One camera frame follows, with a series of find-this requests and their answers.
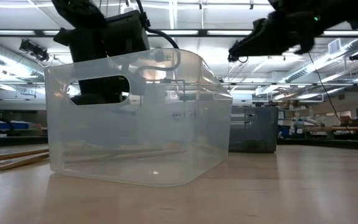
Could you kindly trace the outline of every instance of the ceiling pipe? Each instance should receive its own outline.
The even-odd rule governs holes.
[[[294,72],[286,76],[283,81],[285,81],[286,83],[290,83],[297,78],[313,73],[315,71],[315,67],[319,66],[318,64],[321,64],[322,66],[320,68],[323,68],[330,63],[335,62],[339,58],[347,57],[356,53],[358,51],[358,39],[353,40],[352,42],[345,45],[342,51],[343,53],[334,58],[331,58],[329,53],[324,54],[319,58],[314,59],[314,65],[310,61],[307,65],[302,66],[302,68],[300,69],[296,69]]]
[[[33,75],[34,78],[39,77],[40,75],[44,75],[44,68],[42,68],[39,64],[1,46],[0,63],[7,66],[18,67],[18,71],[23,71],[26,72],[28,75]]]
[[[341,76],[348,75],[348,74],[350,74],[350,73],[352,73],[353,71],[356,71],[356,70],[358,70],[358,65],[356,65],[355,67],[348,68],[345,71],[342,71],[342,72],[339,72],[337,74],[334,74],[334,76],[336,78],[339,78]],[[325,87],[331,86],[330,83],[323,83],[323,84],[324,84]],[[314,89],[311,89],[311,90],[308,90],[308,91],[310,92],[310,91],[313,91],[313,90],[315,91],[315,93],[319,93],[319,92],[320,93],[325,93],[325,91],[324,91],[324,89],[322,87],[317,87],[317,88],[314,88]],[[302,91],[295,90],[295,91],[289,92],[287,94],[288,94],[288,96],[289,95],[295,96],[295,95],[299,95],[301,93],[302,93]]]

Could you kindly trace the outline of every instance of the ceiling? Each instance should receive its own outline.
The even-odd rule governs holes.
[[[120,1],[94,1],[105,16],[115,16],[123,7]],[[249,9],[248,0],[201,0],[203,9],[199,9],[200,0],[153,0],[142,1],[153,29],[252,29],[252,22],[266,17],[272,11],[267,0],[254,0],[253,10]],[[60,17],[50,0],[0,0],[0,29],[16,30],[58,30],[73,27]],[[332,30],[350,30],[347,23],[339,24]],[[0,46],[22,55],[19,50],[22,39],[45,47],[58,60],[53,65],[72,63],[68,47],[55,43],[51,37],[0,37]],[[294,55],[296,47],[276,57],[250,57],[246,64],[227,62],[227,50],[240,37],[176,37],[175,42],[181,49],[192,51],[204,58],[213,73],[227,82],[279,82],[288,73],[306,63],[308,55]],[[317,38],[311,55],[318,58],[328,51],[328,44],[335,38]],[[169,48],[171,45],[161,37],[150,37],[152,48]],[[348,62],[347,66],[355,66],[358,62]],[[338,60],[329,68],[321,71],[329,76],[342,69],[344,60]],[[303,82],[318,82],[316,77],[303,79]]]

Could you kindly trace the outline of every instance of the ceiling beam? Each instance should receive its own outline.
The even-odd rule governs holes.
[[[59,30],[9,30],[0,29],[0,37],[54,37]],[[251,29],[160,29],[167,32],[170,37],[245,37]],[[332,35],[321,35],[319,38],[358,38],[358,33],[352,30],[335,30]]]
[[[4,85],[45,85],[42,82],[0,82],[0,84]],[[321,86],[321,83],[277,83],[277,82],[226,82],[222,83],[222,85],[232,85],[232,86],[254,86],[254,85],[283,85],[283,86]],[[324,83],[324,86],[358,86],[358,83]]]

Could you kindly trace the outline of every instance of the ductwork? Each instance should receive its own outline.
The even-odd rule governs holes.
[[[34,78],[38,78],[38,81],[40,81],[40,78],[44,80],[44,68],[39,64],[1,46],[0,64],[16,67],[17,71],[22,71],[23,73],[34,76]]]
[[[338,58],[351,56],[352,54],[356,53],[358,51],[358,39],[348,43],[343,50],[343,53],[338,55],[337,57],[330,58],[329,54],[324,54],[319,58],[313,59],[315,62],[322,63],[324,65],[329,64],[330,62],[335,61]],[[311,63],[311,61],[307,64],[302,66],[300,69],[296,69],[294,72],[291,72],[287,77],[285,77],[285,82],[290,83],[293,80],[296,80],[297,78],[300,78],[304,75],[308,75],[310,73],[314,72],[314,66]]]

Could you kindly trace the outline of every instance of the table surface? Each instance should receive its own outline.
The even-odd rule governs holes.
[[[167,188],[58,175],[45,161],[0,173],[0,223],[358,224],[358,151],[233,153],[191,183]]]

